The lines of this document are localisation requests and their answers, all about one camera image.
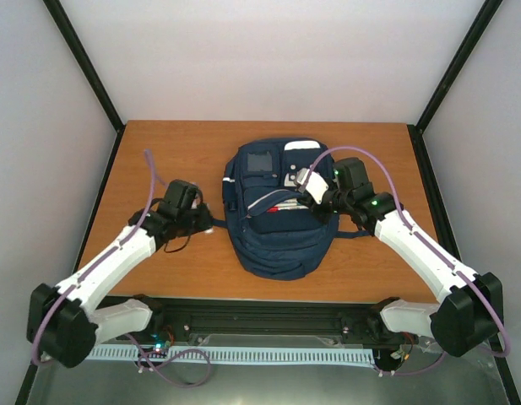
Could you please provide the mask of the red white marker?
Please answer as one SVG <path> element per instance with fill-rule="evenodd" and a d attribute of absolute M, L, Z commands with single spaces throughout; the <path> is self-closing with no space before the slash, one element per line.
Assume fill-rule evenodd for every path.
<path fill-rule="evenodd" d="M 273 206 L 272 208 L 269 208 L 267 210 L 268 213 L 275 213 L 280 211 L 290 211 L 290 210 L 300 210 L 300 209 L 307 209 L 306 206 L 303 206 L 298 203 L 294 204 L 277 204 Z"/>

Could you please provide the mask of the navy blue student backpack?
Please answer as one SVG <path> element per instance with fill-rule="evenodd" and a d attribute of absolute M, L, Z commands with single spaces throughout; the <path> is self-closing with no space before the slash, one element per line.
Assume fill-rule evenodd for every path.
<path fill-rule="evenodd" d="M 312 138 L 266 138 L 242 145 L 226 164 L 222 178 L 224 219 L 242 267 L 260 278 L 291 281 L 315 271 L 334 239 L 366 236 L 365 230 L 339 230 L 339 215 L 319 222 L 307 209 L 268 213 L 277 204 L 298 203 L 297 172 L 315 159 L 324 178 L 334 160 L 327 146 Z"/>

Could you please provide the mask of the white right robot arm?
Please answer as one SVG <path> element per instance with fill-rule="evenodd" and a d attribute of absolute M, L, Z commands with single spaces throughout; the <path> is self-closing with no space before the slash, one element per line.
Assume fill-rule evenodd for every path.
<path fill-rule="evenodd" d="M 433 293 L 435 304 L 402 299 L 383 304 L 379 317 L 388 331 L 432 338 L 454 357 L 501 335 L 504 347 L 498 356 L 509 354 L 500 280 L 478 274 L 442 248 L 402 208 L 395 191 L 375 192 L 360 159 L 336 162 L 329 178 L 311 165 L 300 171 L 296 183 L 313 208 L 350 216 L 359 229 L 397 253 Z"/>

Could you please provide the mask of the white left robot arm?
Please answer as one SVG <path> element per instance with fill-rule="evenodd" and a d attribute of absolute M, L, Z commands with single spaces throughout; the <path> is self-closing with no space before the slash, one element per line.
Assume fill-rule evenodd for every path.
<path fill-rule="evenodd" d="M 33 364 L 55 360 L 73 368 L 95 346 L 121 335 L 139 332 L 150 340 L 159 338 L 166 329 L 166 319 L 150 299 L 137 295 L 105 308 L 100 303 L 137 265 L 170 240 L 188 239 L 212 226 L 199 187 L 183 180 L 171 181 L 166 194 L 149 200 L 88 264 L 55 286 L 42 283 L 33 290 L 27 322 Z"/>

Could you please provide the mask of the black right frame post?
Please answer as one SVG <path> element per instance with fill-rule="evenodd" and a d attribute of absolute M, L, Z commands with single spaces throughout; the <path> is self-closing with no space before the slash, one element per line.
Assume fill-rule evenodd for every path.
<path fill-rule="evenodd" d="M 415 130 L 423 135 L 426 132 L 433 117 L 436 115 L 441 104 L 448 95 L 449 90 L 455 83 L 459 74 L 463 70 L 469 57 L 472 55 L 475 47 L 479 43 L 481 37 L 486 32 L 489 23 L 501 7 L 503 0 L 485 0 L 472 24 L 468 28 L 464 38 L 461 40 L 457 51 L 454 53 L 448 67 L 442 75 L 437 87 L 433 91 L 431 98 L 426 104 L 425 109 L 420 115 Z"/>

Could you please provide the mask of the black frame post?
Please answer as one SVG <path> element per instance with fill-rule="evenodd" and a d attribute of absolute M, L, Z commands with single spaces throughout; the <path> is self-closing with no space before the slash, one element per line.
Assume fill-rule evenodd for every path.
<path fill-rule="evenodd" d="M 425 109 L 420 115 L 415 130 L 423 135 L 426 132 L 433 117 L 436 115 L 441 104 L 448 95 L 449 90 L 455 83 L 459 74 L 463 70 L 469 57 L 472 55 L 475 47 L 479 43 L 481 37 L 486 32 L 489 23 L 501 7 L 503 0 L 485 0 L 472 24 L 468 28 L 464 38 L 461 40 L 457 51 L 454 53 L 448 67 L 442 75 L 437 87 L 433 91 L 431 98 L 426 104 Z"/>
<path fill-rule="evenodd" d="M 105 85 L 100 79 L 100 75 L 97 73 L 93 62 L 91 61 L 91 58 L 80 40 L 79 35 L 62 3 L 58 0 L 43 0 L 42 2 L 52 17 L 52 20 L 62 38 L 65 40 L 68 49 L 71 51 L 73 58 L 91 87 L 95 98 L 98 100 L 100 107 L 104 111 L 113 130 L 117 135 L 122 134 L 126 125 L 123 123 L 122 118 L 117 112 Z"/>

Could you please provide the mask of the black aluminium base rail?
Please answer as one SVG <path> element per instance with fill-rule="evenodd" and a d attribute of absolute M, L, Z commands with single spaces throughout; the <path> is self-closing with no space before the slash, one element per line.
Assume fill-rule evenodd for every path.
<path fill-rule="evenodd" d="M 133 334 L 143 342 L 169 336 L 185 342 L 193 334 L 335 336 L 365 345 L 404 341 L 403 333 L 381 325 L 379 304 L 157 299 L 143 294 L 133 299 L 152 310 L 148 325 Z"/>

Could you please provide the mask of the black left frame post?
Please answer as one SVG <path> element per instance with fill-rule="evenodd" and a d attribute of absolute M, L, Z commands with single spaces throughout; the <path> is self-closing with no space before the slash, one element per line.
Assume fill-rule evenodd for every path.
<path fill-rule="evenodd" d="M 79 35 L 62 3 L 58 0 L 43 0 L 42 2 L 52 17 L 52 20 L 62 38 L 65 40 L 68 49 L 71 51 L 73 58 L 91 87 L 95 98 L 98 100 L 100 107 L 104 111 L 113 130 L 117 135 L 122 134 L 126 125 L 123 123 L 122 118 L 117 112 L 105 85 L 100 79 L 100 75 L 97 73 L 93 62 L 91 61 L 91 58 L 80 40 Z"/>

